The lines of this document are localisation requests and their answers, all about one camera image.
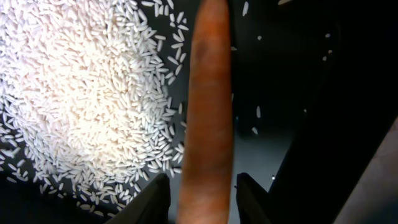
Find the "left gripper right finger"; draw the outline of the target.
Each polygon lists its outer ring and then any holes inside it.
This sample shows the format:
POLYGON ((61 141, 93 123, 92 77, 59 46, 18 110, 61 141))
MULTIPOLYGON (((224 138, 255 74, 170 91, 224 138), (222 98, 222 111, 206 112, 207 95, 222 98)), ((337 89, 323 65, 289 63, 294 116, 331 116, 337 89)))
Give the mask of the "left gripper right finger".
POLYGON ((267 192, 249 174, 237 175, 236 203, 240 224, 271 224, 267 201, 267 192))

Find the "white cooked rice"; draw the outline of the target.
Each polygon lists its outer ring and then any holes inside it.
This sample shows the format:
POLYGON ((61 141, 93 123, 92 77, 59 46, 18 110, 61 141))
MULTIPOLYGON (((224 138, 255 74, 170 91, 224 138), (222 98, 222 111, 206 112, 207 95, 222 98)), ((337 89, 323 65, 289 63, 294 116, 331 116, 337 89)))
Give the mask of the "white cooked rice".
POLYGON ((1 158, 107 222, 182 175, 191 52, 172 1, 2 1, 1 158))

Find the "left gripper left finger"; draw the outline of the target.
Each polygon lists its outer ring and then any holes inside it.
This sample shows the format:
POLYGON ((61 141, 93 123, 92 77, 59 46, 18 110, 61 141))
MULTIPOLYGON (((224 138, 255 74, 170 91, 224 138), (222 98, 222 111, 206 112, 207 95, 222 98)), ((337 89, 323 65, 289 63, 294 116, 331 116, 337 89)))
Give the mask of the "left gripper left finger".
POLYGON ((168 224, 170 203, 170 179, 161 173, 106 224, 168 224))

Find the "orange carrot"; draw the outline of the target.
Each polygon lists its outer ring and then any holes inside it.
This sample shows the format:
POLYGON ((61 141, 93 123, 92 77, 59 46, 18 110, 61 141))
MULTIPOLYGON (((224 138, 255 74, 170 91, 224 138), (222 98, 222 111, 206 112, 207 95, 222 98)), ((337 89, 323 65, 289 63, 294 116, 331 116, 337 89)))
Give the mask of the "orange carrot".
POLYGON ((232 170, 229 9, 225 0, 207 0, 192 38, 177 223, 227 223, 232 170))

